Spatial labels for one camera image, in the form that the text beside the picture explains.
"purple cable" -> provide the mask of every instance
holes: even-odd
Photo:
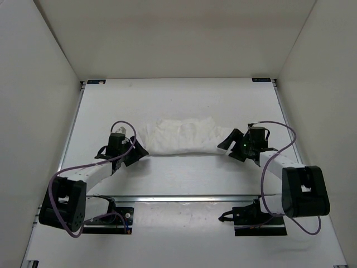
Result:
[[[292,141],[291,141],[288,145],[286,145],[285,147],[281,148],[279,151],[277,151],[274,155],[272,155],[272,156],[268,159],[268,161],[267,161],[266,164],[264,165],[264,168],[263,168],[263,171],[262,171],[262,176],[261,176],[261,178],[260,178],[260,194],[261,194],[261,196],[262,196],[263,205],[264,205],[266,211],[267,211],[272,217],[280,217],[280,216],[284,216],[284,214],[275,214],[275,213],[272,213],[272,212],[269,210],[268,206],[267,206],[266,197],[265,197],[265,194],[264,194],[264,178],[265,178],[265,175],[266,175],[266,172],[267,172],[267,169],[268,169],[268,165],[270,164],[270,162],[273,161],[282,151],[285,151],[285,150],[288,149],[290,146],[292,146],[292,145],[295,143],[295,141],[296,141],[297,135],[296,135],[295,130],[294,130],[292,127],[290,127],[290,126],[288,126],[288,125],[286,125],[286,124],[280,123],[280,122],[276,122],[276,121],[259,121],[259,122],[256,123],[256,124],[260,124],[260,123],[272,123],[272,124],[277,124],[277,125],[286,127],[287,129],[289,129],[289,130],[293,133],[293,139],[292,139]],[[308,230],[306,230],[305,228],[303,228],[303,227],[301,226],[301,224],[299,224],[295,219],[292,219],[292,218],[291,218],[291,220],[292,220],[293,222],[295,222],[295,223],[300,227],[300,229],[302,229],[305,233],[314,236],[314,235],[317,235],[317,234],[320,232],[320,230],[321,230],[321,218],[320,218],[320,217],[317,217],[317,218],[318,218],[318,220],[319,220],[319,227],[317,228],[317,231],[314,232],[314,233],[309,232]]]
[[[82,226],[81,226],[81,228],[80,228],[78,234],[73,233],[73,232],[70,230],[70,228],[67,226],[66,222],[63,220],[63,218],[62,218],[62,216],[61,216],[61,214],[60,214],[60,212],[59,212],[59,210],[58,210],[58,208],[57,208],[57,206],[56,206],[55,198],[54,198],[53,192],[52,192],[53,182],[54,182],[55,178],[56,178],[59,174],[61,174],[61,173],[63,173],[63,172],[70,171],[70,170],[74,170],[74,169],[85,169],[85,168],[90,168],[90,167],[92,167],[92,166],[103,165],[103,164],[106,164],[106,163],[108,163],[108,162],[116,161],[116,160],[118,160],[118,159],[123,158],[124,156],[126,156],[126,155],[134,148],[134,144],[135,144],[135,142],[136,142],[136,131],[135,131],[135,128],[134,128],[130,123],[128,123],[128,122],[126,122],[126,121],[116,121],[116,122],[112,125],[112,127],[110,128],[110,132],[112,132],[114,126],[115,126],[116,124],[119,124],[119,123],[127,124],[127,125],[133,130],[133,132],[134,132],[134,140],[133,140],[133,143],[131,144],[131,146],[129,147],[128,151],[126,151],[126,152],[123,153],[122,155],[119,155],[119,156],[116,156],[116,157],[114,157],[114,158],[107,159],[107,160],[104,160],[104,161],[100,161],[100,162],[97,162],[97,163],[92,163],[92,164],[87,164],[87,165],[80,165],[80,166],[73,166],[73,167],[68,167],[68,168],[66,168],[66,169],[62,169],[62,170],[57,171],[56,173],[54,173],[54,175],[53,175],[52,178],[50,179],[50,182],[49,182],[49,197],[50,197],[50,202],[51,202],[52,208],[53,208],[53,210],[54,210],[54,212],[55,212],[55,214],[56,214],[56,216],[57,216],[59,222],[61,223],[63,229],[66,230],[66,232],[67,232],[71,237],[73,237],[73,238],[78,238],[78,237],[82,234],[82,232],[83,232],[85,222],[91,221],[92,219],[89,219],[89,220],[83,222],[83,224],[82,224]],[[125,225],[124,218],[123,218],[119,213],[117,213],[117,212],[111,212],[111,213],[107,213],[107,214],[104,214],[104,215],[100,215],[100,216],[97,216],[97,217],[95,217],[95,218],[93,218],[93,219],[100,219],[100,218],[104,218],[104,217],[106,217],[106,216],[111,216],[111,215],[117,215],[117,216],[121,219],[121,221],[123,222],[124,231],[125,231],[125,233],[126,233],[127,228],[126,228],[126,225]]]
[[[260,227],[263,226],[264,224],[267,224],[268,222],[270,222],[274,217],[271,217],[269,220],[260,223],[260,224],[254,224],[254,225],[246,225],[246,226],[237,226],[234,227],[234,229],[247,229],[247,228],[256,228],[256,227]]]

